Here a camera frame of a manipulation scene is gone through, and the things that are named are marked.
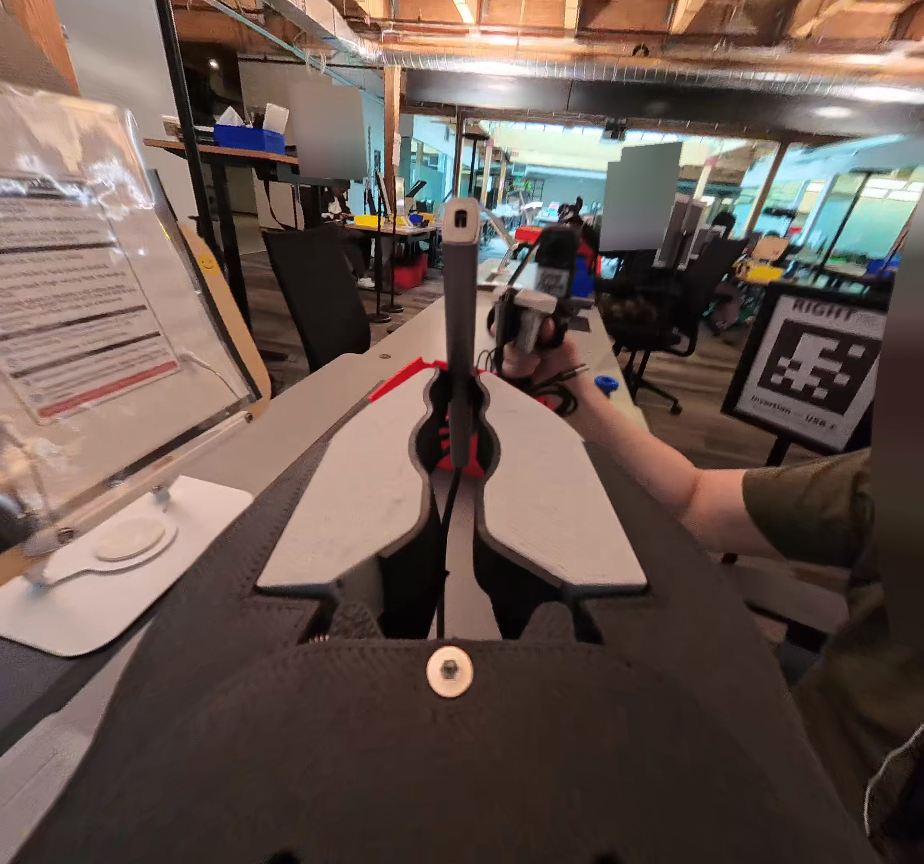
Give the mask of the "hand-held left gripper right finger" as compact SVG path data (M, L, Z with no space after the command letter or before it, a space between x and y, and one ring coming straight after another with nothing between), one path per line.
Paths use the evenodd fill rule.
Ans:
M646 575L579 435L494 374L480 374L479 388L491 453L480 538L564 593L642 592Z

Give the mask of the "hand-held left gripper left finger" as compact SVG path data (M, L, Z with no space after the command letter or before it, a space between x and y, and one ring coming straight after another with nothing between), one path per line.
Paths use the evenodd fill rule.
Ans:
M261 571L261 593L422 593L433 584L441 533L418 442L439 374L413 374L333 436Z

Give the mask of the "slim grey usb hub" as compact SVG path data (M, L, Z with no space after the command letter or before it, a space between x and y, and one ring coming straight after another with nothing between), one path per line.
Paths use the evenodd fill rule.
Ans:
M452 198L445 204L442 225L444 247L444 312L446 366L434 375L431 396L435 410L445 417L452 471L441 518L444 544L444 579L449 563L461 566L463 556L473 569L474 528L451 541L458 492L471 453L474 419L475 331L479 264L479 203Z

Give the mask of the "person's right hand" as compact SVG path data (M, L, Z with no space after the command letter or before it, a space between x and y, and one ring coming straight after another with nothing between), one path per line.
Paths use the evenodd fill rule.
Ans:
M537 342L534 349L526 353L510 343L503 351L501 375L523 391L566 384L585 370L580 350L568 335L556 347L548 342Z

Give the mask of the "black office chair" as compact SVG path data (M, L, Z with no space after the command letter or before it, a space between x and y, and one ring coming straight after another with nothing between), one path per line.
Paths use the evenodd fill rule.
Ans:
M348 262L343 229L325 223L305 230L265 230L262 239L309 370L316 373L343 355L366 353L372 327Z
M661 396L678 416L683 407L676 396L645 378L653 354L684 360L699 344L706 313L717 300L717 289L745 251L746 239L718 238L681 271L661 280L647 279L614 286L597 296L597 309L615 354L629 352L623 370L632 399L639 390Z

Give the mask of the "black framed marker sign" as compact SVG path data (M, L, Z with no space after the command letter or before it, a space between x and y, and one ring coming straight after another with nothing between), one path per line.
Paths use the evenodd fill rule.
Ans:
M888 305L883 294L766 287L722 413L773 436L767 466L795 445L821 455L871 445Z

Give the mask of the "blue plastic bin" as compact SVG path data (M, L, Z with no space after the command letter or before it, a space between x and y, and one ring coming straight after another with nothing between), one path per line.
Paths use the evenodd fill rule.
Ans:
M285 154L285 136L263 128L215 124L213 138L216 146L247 152Z

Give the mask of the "wooden top desk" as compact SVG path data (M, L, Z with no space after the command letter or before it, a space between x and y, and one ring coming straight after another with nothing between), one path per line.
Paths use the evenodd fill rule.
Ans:
M184 142L174 141L174 140L156 140L150 138L143 138L142 142L144 145L161 149L167 151L171 154L184 154L186 152L186 144ZM272 162L272 163L281 163L289 165L298 165L298 159L294 155L287 154L276 154L264 151L254 151L254 150L243 150L235 149L229 147L223 147L218 145L202 145L197 146L198 152L200 155L209 155L209 156L223 156L225 158L234 158L244 160L248 163L256 162Z

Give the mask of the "document stand with instruction sheet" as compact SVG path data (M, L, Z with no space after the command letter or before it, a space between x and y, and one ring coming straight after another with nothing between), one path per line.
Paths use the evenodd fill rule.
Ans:
M253 503L192 477L258 389L134 120L2 84L2 639L120 638Z

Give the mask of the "black metal pole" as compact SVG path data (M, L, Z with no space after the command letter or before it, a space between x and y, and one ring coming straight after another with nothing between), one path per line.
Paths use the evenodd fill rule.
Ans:
M179 126L182 133L181 144L184 149L184 156L187 161L194 200L198 211L198 232L200 236L203 237L208 247L213 250L214 256L218 260L219 267L225 275L225 280L229 285L237 308L245 324L250 328L247 292L240 261L238 259L233 260L230 267L227 265L224 249L219 246L214 234L211 205L208 199L199 146L196 141L194 118L176 22L173 14L172 1L154 0L154 2L167 59L171 88L178 111Z

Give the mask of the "silver ventilation duct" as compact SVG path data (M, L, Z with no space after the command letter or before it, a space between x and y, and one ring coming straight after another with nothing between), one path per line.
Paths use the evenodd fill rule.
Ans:
M489 52L484 58L450 52L403 52L357 35L327 0L260 0L325 47L365 67L399 67L446 73L484 74L542 80L629 82L744 90L782 96L809 95L875 105L921 107L922 87L866 80L858 77L805 75L793 72L725 70L685 64L678 68L648 61L589 57L570 60L503 57Z

